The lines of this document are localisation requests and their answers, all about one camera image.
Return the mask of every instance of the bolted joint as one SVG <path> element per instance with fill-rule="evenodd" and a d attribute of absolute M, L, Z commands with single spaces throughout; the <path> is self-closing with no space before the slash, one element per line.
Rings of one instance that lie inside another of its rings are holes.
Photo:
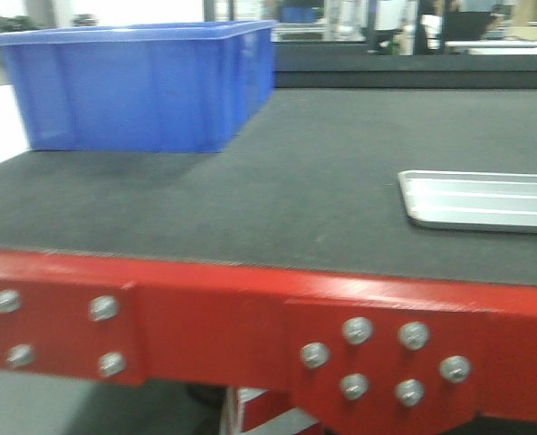
<path fill-rule="evenodd" d="M 349 401 L 359 399 L 369 389 L 369 380 L 360 373 L 350 374 L 340 380 L 340 390 Z"/>
<path fill-rule="evenodd" d="M 410 408 L 417 405 L 423 399 L 425 388 L 418 380 L 409 379 L 395 387 L 395 395 L 403 406 Z"/>
<path fill-rule="evenodd" d="M 89 317 L 93 322 L 111 319 L 120 310 L 117 299 L 113 296 L 99 296 L 89 304 Z"/>
<path fill-rule="evenodd" d="M 329 348 L 322 343 L 308 343 L 301 349 L 301 361 L 309 369 L 321 367 L 329 357 Z"/>
<path fill-rule="evenodd" d="M 418 351 L 429 340 L 429 328 L 421 322 L 404 324 L 398 330 L 398 340 L 410 351 Z"/>
<path fill-rule="evenodd" d="M 460 383 L 471 373 L 471 363 L 464 356 L 450 356 L 439 364 L 439 373 L 446 381 Z"/>
<path fill-rule="evenodd" d="M 99 359 L 99 375 L 101 378 L 110 378 L 125 370 L 127 363 L 119 352 L 105 353 Z"/>
<path fill-rule="evenodd" d="M 30 344 L 18 344 L 8 351 L 6 365 L 9 369 L 18 369 L 34 361 L 34 348 Z"/>
<path fill-rule="evenodd" d="M 0 292 L 0 314 L 8 314 L 21 307 L 21 296 L 16 290 Z"/>
<path fill-rule="evenodd" d="M 373 334 L 373 324 L 365 317 L 354 317 L 342 326 L 342 336 L 353 345 L 365 343 Z"/>

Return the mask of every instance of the black wheel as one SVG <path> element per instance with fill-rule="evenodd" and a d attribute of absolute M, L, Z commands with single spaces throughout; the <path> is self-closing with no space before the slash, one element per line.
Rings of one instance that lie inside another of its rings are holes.
<path fill-rule="evenodd" d="M 225 387 L 219 385 L 206 385 L 203 383 L 189 383 L 186 385 L 187 394 L 200 403 L 220 410 L 224 405 Z"/>

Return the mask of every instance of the plastic bin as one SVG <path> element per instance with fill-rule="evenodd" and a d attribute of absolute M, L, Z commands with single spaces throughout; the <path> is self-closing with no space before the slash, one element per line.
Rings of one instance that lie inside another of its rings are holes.
<path fill-rule="evenodd" d="M 273 90 L 274 21 L 0 34 L 34 150 L 216 152 Z"/>
<path fill-rule="evenodd" d="M 316 13 L 311 7 L 284 6 L 282 9 L 283 23 L 314 23 Z"/>

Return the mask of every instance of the red metal beam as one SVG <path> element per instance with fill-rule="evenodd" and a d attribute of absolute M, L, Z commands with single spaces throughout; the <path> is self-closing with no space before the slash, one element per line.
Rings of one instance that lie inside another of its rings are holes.
<path fill-rule="evenodd" d="M 0 368 L 11 347 L 28 343 L 35 359 L 21 370 L 96 379 L 99 358 L 118 352 L 127 368 L 114 382 L 160 377 L 289 392 L 343 435 L 428 435 L 477 413 L 537 421 L 537 287 L 0 251 L 0 291 L 8 288 L 21 307 L 0 314 Z M 89 303 L 100 295 L 120 310 L 93 322 Z M 341 327 L 358 316 L 374 332 L 354 346 Z M 429 328 L 418 351 L 398 341 L 408 322 Z M 312 342 L 331 354 L 314 370 L 300 359 Z M 439 375 L 452 355 L 473 365 L 465 382 Z M 354 372 L 370 387 L 347 401 L 339 382 Z M 411 408 L 394 394 L 406 379 L 426 389 Z"/>

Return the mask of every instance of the silver metal sheet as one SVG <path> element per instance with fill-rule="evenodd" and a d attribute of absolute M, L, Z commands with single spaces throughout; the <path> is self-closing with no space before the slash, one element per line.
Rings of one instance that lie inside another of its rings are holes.
<path fill-rule="evenodd" d="M 407 170 L 398 179 L 423 227 L 537 233 L 537 175 Z"/>

